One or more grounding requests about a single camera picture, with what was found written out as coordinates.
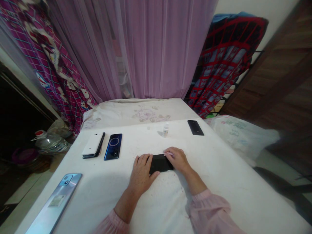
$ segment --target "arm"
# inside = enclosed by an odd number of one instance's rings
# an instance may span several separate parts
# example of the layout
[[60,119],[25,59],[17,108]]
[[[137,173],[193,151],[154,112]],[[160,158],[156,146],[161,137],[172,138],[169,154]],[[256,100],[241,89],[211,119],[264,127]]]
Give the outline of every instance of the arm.
[[197,233],[245,233],[229,216],[229,203],[224,198],[211,194],[200,176],[191,168],[183,150],[170,147],[165,150],[164,155],[184,175],[188,183],[193,198],[190,219]]
[[119,233],[129,231],[129,223],[141,195],[146,192],[160,172],[150,175],[150,165],[153,155],[143,154],[137,156],[130,177],[128,188],[124,191],[115,208],[98,225],[95,233]]

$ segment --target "person's left hand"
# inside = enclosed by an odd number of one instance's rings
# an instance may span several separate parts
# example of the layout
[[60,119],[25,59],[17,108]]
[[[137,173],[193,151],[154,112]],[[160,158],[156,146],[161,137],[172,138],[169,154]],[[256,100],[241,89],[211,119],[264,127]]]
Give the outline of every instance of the person's left hand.
[[134,160],[128,189],[138,197],[150,188],[154,180],[160,174],[159,171],[154,172],[152,175],[149,174],[152,159],[152,154],[142,154],[140,157],[137,156]]

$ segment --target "white bag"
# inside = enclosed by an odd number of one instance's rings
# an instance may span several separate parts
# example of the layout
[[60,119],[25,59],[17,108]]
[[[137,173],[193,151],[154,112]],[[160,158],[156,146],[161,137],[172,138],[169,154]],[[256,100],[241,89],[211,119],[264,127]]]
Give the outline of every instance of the white bag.
[[255,160],[260,152],[280,137],[276,130],[265,130],[229,115],[204,121],[252,167],[256,166]]

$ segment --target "cartoon print fabric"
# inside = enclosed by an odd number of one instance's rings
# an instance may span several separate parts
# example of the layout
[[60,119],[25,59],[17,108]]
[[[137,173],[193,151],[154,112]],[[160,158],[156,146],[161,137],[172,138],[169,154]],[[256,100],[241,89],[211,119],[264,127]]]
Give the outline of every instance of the cartoon print fabric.
[[263,18],[239,16],[211,24],[201,53],[203,71],[188,101],[200,117],[205,118],[249,68],[267,25]]
[[44,1],[0,0],[0,16],[35,70],[48,96],[76,136],[83,113],[97,105],[54,32]]

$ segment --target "white table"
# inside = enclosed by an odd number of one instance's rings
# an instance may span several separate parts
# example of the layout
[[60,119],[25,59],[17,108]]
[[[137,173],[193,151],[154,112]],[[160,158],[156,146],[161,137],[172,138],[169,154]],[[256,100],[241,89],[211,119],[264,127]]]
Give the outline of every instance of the white table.
[[[167,147],[184,150],[191,166],[210,190],[232,206],[231,217],[247,233],[311,233],[311,226],[248,166],[201,119],[205,136],[192,135],[186,120],[171,121],[167,138],[158,134],[164,123],[82,131],[16,233],[25,233],[66,173],[83,177],[54,233],[89,233],[111,211],[126,188],[136,155],[160,154]],[[82,159],[88,137],[106,133],[102,153]],[[111,134],[122,133],[120,157],[104,161]],[[130,233],[193,233],[187,210],[190,193],[176,171],[164,172],[143,194]]]

